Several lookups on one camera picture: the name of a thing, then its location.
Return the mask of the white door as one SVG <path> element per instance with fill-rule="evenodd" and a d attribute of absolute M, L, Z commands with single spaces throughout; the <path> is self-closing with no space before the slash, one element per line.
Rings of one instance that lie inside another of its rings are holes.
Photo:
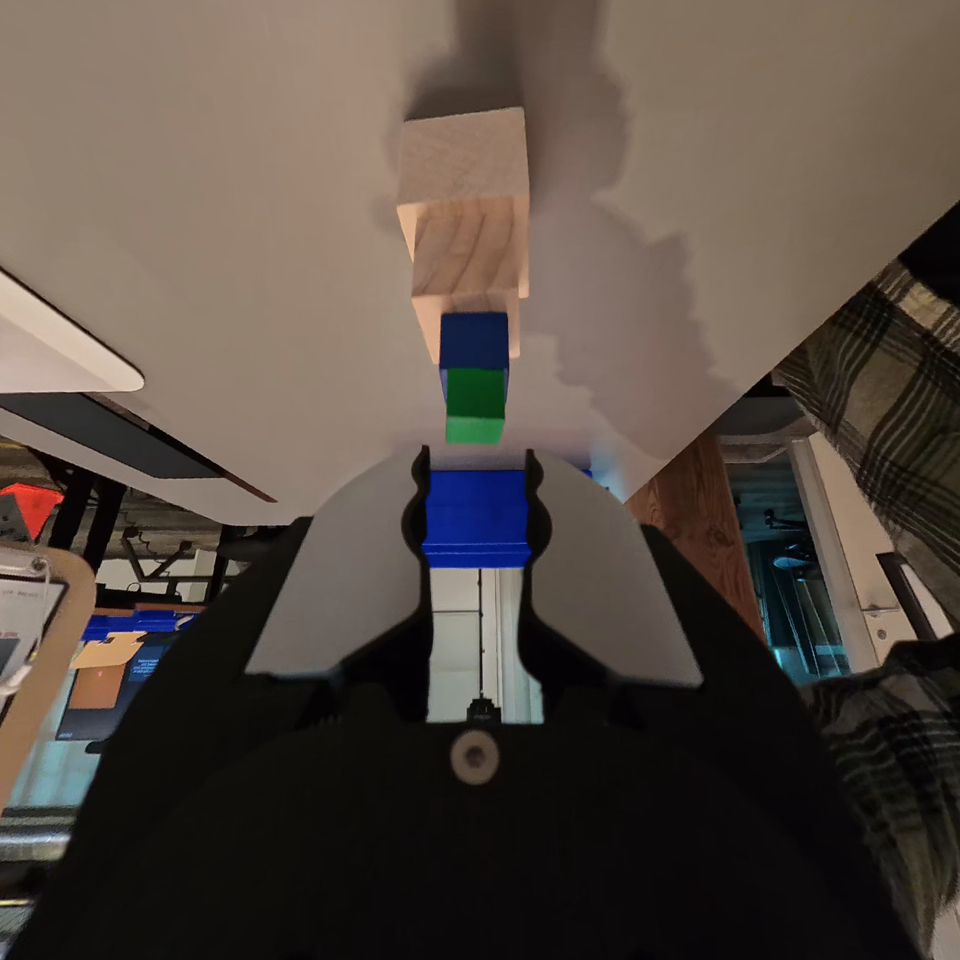
<path fill-rule="evenodd" d="M 795 438 L 788 454 L 850 668 L 873 670 L 897 642 L 917 639 L 878 559 L 893 543 L 820 433 Z"/>

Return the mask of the white desk stand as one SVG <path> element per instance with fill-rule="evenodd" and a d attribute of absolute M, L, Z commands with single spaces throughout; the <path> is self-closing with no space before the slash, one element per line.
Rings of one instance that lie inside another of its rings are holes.
<path fill-rule="evenodd" d="M 132 393 L 143 374 L 1 272 L 1 394 Z"/>

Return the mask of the light wooden board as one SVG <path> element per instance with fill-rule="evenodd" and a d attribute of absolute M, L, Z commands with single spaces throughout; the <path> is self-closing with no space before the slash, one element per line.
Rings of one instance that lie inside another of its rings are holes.
<path fill-rule="evenodd" d="M 93 614 L 96 582 L 79 556 L 2 543 L 1 810 L 6 810 Z"/>

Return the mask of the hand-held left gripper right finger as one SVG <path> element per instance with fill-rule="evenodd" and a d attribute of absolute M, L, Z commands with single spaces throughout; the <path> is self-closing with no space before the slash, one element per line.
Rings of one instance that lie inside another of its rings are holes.
<path fill-rule="evenodd" d="M 639 522 L 558 456 L 524 463 L 530 557 L 519 657 L 550 719 L 568 690 L 700 690 L 704 676 Z"/>

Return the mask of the brown wooden panel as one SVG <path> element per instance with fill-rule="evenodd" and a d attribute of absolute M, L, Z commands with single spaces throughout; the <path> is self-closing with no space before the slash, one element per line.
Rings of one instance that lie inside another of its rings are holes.
<path fill-rule="evenodd" d="M 721 446 L 702 433 L 625 502 L 654 526 L 766 644 Z"/>

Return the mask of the small blue cube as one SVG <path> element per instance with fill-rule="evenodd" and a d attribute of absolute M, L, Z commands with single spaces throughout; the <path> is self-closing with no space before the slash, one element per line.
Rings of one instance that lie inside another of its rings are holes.
<path fill-rule="evenodd" d="M 508 314 L 499 311 L 442 314 L 438 366 L 442 370 L 508 370 Z"/>

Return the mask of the orange cone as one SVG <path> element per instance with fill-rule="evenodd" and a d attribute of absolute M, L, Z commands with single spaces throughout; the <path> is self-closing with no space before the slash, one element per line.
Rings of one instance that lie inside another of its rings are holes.
<path fill-rule="evenodd" d="M 2 528 L 15 539 L 36 543 L 47 522 L 65 499 L 59 490 L 13 483 L 2 487 Z"/>

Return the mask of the brown cardboard sheet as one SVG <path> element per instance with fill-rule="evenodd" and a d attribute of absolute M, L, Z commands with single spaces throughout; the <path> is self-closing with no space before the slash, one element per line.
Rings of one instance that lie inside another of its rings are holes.
<path fill-rule="evenodd" d="M 90 640 L 81 645 L 81 649 L 70 662 L 70 669 L 110 669 L 125 667 L 138 654 L 147 637 L 142 631 L 121 631 L 111 633 L 104 640 Z"/>

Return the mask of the small green cube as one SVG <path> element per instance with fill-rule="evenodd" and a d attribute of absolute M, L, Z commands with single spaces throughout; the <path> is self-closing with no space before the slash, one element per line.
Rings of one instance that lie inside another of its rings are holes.
<path fill-rule="evenodd" d="M 446 375 L 446 442 L 498 445 L 506 422 L 508 368 L 455 366 L 441 372 Z"/>

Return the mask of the blue plastic bin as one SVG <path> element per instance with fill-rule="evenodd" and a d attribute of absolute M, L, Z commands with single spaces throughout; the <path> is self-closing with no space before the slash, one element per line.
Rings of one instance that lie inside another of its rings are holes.
<path fill-rule="evenodd" d="M 531 502 L 527 469 L 434 470 L 422 551 L 431 570 L 519 570 L 546 554 L 554 523 Z"/>

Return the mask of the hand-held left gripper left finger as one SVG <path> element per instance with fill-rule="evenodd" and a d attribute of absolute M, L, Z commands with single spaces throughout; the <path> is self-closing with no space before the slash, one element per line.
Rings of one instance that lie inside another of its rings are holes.
<path fill-rule="evenodd" d="M 317 681 L 337 697 L 384 688 L 426 720 L 434 624 L 426 539 L 428 445 L 378 462 L 313 515 L 247 661 L 248 675 Z"/>

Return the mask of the large wooden cube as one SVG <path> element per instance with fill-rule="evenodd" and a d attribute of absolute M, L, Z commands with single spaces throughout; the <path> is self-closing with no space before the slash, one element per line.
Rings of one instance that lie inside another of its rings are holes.
<path fill-rule="evenodd" d="M 521 106 L 405 122 L 396 211 L 411 257 L 428 210 L 445 203 L 509 200 L 529 252 L 530 177 Z"/>

